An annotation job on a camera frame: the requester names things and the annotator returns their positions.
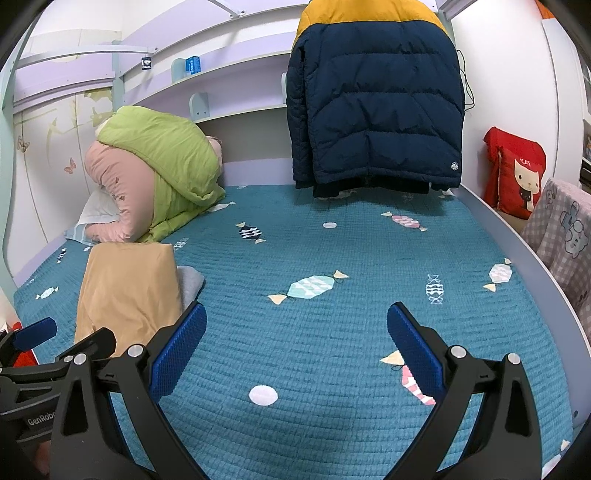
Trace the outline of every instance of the silver bolt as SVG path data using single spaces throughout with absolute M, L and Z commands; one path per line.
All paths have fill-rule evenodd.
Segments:
M 454 345 L 451 349 L 452 355 L 456 358 L 464 358 L 466 356 L 466 349 L 459 345 Z
M 142 352 L 144 351 L 144 347 L 142 347 L 141 345 L 132 345 L 127 349 L 127 354 L 129 356 L 140 356 L 142 354 Z
M 507 360 L 511 362 L 513 365 L 519 365 L 521 363 L 521 358 L 516 353 L 510 353 L 507 355 Z
M 86 354 L 85 353 L 79 353 L 78 355 L 76 355 L 74 357 L 74 363 L 76 365 L 82 365 L 84 362 L 86 362 Z

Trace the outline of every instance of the red pillow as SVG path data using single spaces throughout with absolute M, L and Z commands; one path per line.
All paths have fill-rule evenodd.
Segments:
M 540 199 L 544 167 L 501 147 L 499 210 L 527 220 Z

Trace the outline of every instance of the power cord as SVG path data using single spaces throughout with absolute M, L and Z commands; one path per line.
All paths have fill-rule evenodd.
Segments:
M 468 77 L 466 76 L 466 59 L 464 58 L 464 54 L 462 53 L 461 50 L 456 50 L 457 53 L 459 53 L 462 57 L 462 65 L 460 65 L 460 76 L 463 74 L 464 75 L 464 82 L 466 83 L 466 93 L 468 94 L 468 98 L 470 99 L 469 103 L 465 104 L 465 112 L 467 112 L 468 110 L 472 110 L 475 106 L 476 103 L 474 101 L 474 93 L 472 92 L 472 88 L 470 87 L 470 84 L 468 83 Z

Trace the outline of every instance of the puffer jacket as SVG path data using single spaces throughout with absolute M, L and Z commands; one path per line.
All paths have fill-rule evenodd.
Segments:
M 464 88 L 456 49 L 418 0 L 312 0 L 286 75 L 297 188 L 457 187 Z

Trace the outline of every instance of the blue quilted bedspread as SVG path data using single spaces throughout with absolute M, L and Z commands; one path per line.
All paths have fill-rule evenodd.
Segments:
M 535 396 L 544 462 L 572 440 L 566 378 L 550 332 L 516 272 L 496 292 L 483 288 L 504 256 L 455 197 L 359 190 L 322 201 L 292 186 L 249 186 L 228 189 L 223 202 L 235 203 L 165 240 L 175 244 L 178 265 L 205 275 L 199 300 L 208 324 L 160 406 L 213 480 L 381 480 L 432 408 L 403 386 L 399 369 L 380 361 L 396 350 L 386 313 L 397 300 L 474 356 L 518 352 Z M 388 211 L 423 228 L 381 215 Z M 44 316 L 58 323 L 57 336 L 36 350 L 42 362 L 73 342 L 85 248 L 68 241 L 15 295 L 26 325 Z M 336 270 L 348 278 L 326 291 L 309 287 L 323 290 L 313 298 L 276 305 L 267 297 Z M 49 287 L 58 288 L 36 299 Z M 253 403 L 257 385 L 272 387 L 278 400 Z M 121 399 L 115 402 L 130 449 L 147 464 Z M 479 402 L 473 398 L 442 466 L 458 459 Z

